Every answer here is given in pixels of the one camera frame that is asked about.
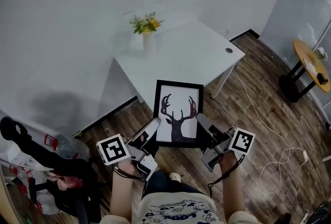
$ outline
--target jeans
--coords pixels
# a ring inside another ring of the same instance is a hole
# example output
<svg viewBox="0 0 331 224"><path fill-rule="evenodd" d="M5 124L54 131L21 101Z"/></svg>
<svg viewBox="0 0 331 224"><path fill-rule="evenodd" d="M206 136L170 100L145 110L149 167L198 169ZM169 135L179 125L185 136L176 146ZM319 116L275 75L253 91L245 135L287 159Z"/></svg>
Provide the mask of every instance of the jeans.
<svg viewBox="0 0 331 224"><path fill-rule="evenodd" d="M182 184L175 180L171 180L169 176L166 174L166 172L162 170L156 171L152 174L151 178L147 183L147 187L143 197L150 193L158 193L158 192L201 193L192 186Z"/></svg>

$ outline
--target person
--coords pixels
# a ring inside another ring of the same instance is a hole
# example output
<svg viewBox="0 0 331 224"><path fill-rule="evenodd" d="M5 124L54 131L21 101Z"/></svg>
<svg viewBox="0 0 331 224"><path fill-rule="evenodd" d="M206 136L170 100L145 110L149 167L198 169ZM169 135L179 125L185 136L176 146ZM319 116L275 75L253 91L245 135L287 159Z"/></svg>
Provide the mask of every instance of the person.
<svg viewBox="0 0 331 224"><path fill-rule="evenodd" d="M237 162L232 151L222 155L219 162L222 174ZM135 168L130 160L123 160L118 167L130 174ZM245 212L245 202L239 168L223 182L223 207L227 223L259 224L257 219ZM156 171L148 181L146 191L138 209L139 224L218 224L223 223L215 214L216 207L211 198L195 188L180 183L180 176L172 173L171 179L162 171ZM113 189L110 201L110 215L101 224L128 224L132 215L132 179L113 173Z"/></svg>

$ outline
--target white cable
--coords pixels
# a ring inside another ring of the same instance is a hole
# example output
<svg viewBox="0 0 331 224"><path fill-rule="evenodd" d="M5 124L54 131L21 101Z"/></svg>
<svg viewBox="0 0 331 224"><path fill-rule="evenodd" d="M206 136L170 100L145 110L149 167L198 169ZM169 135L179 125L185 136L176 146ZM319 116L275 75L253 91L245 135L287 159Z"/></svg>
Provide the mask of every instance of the white cable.
<svg viewBox="0 0 331 224"><path fill-rule="evenodd" d="M285 164L285 163L287 163L287 162L289 161L289 159L290 159L290 150L301 150L303 153L304 153L304 150L303 150L302 148L299 148L299 147L290 147L290 146L288 145L288 143L286 142L286 140L285 140L281 135L277 134L274 130L272 130L271 128L269 128L269 127L264 123L264 121L260 118L259 113L257 112L255 106L253 105L253 102L252 102L252 100L250 99L250 97L249 97L249 95L248 95L248 92L247 92L247 90L246 90L246 87L244 86L243 82L242 82L241 79L239 78L238 74L234 71L234 69L233 69L232 71L234 72L234 74L236 74L236 76L237 76L237 78L239 79L240 83L241 83L242 86L244 87L245 92L246 92L246 95L247 95L247 97L248 97L248 99L249 99L251 105L253 106L253 109L254 109L255 113L257 114L258 118L260 119L260 121L266 126L266 128L268 128L270 131L272 131L272 132L275 133L277 136L279 136L279 137L285 142L285 144L286 144L286 146L287 146L287 148L285 148L285 149L283 150L283 152L281 153L280 158L279 158L279 161L271 161L271 162L268 162L268 163L262 168L262 170L261 170L261 172L260 172L260 174L259 174L259 181L260 181L260 187L261 187L261 189L262 189L263 191L268 192L268 193L275 193L275 192L278 190L278 187L280 186L280 183L281 183L281 171L280 171L280 165ZM281 162L281 158L282 158L283 153L284 153L285 151L289 151L288 158L286 159L285 162ZM305 160L305 161L300 165L299 170L298 170L298 176L297 176L297 181L296 181L296 186L295 186L295 199L296 199L296 203L297 203L297 204L301 204L301 203L302 203L303 206L304 206L304 207L303 207L304 210L308 212L308 210L305 209L305 203L304 203L303 201L298 202L298 197L297 197L297 186L298 186L298 183L299 183L299 173L300 173L300 169L301 169L302 165L304 165L306 162L307 162L307 160ZM263 172L263 170L265 169L266 166L268 166L269 164L274 164L274 163L277 163L277 164L278 164L278 169L279 169L279 184L277 185L277 187L276 187L276 189L275 189L274 191L269 192L268 190L266 190L266 189L264 189L264 188L262 187L262 183L261 183L261 174L262 174L262 172Z"/></svg>

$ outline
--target deer silhouette print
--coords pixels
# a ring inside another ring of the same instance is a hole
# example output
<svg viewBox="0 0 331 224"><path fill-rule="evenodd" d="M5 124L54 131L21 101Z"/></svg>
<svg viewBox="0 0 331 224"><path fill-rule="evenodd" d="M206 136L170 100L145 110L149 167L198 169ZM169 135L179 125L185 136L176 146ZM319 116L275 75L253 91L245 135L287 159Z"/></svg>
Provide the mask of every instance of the deer silhouette print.
<svg viewBox="0 0 331 224"><path fill-rule="evenodd" d="M161 114L164 114L167 117L169 117L169 119L166 118L165 120L167 120L168 124L172 126L171 142L194 142L195 141L194 138L186 138L183 136L182 124L185 120L192 119L197 114L197 110L195 108L196 107L195 102L193 101L192 97L189 96L190 99L188 99L188 101L190 103L190 115L183 117L183 111L181 110L182 118L180 120L176 120L174 118L174 111L172 111L172 115L167 113L167 107L170 106L170 104L168 103L170 95L171 94L169 94L168 96L164 96L164 98L162 99Z"/></svg>

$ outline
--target paper on table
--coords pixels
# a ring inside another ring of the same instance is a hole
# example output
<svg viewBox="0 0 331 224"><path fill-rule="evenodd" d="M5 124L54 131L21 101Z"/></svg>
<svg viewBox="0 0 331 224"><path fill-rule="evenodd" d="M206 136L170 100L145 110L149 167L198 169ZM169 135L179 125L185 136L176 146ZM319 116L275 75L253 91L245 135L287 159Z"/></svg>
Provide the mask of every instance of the paper on table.
<svg viewBox="0 0 331 224"><path fill-rule="evenodd" d="M315 76L317 76L317 72L315 71L315 67L313 64L311 64L309 61L305 60L306 68Z"/></svg>

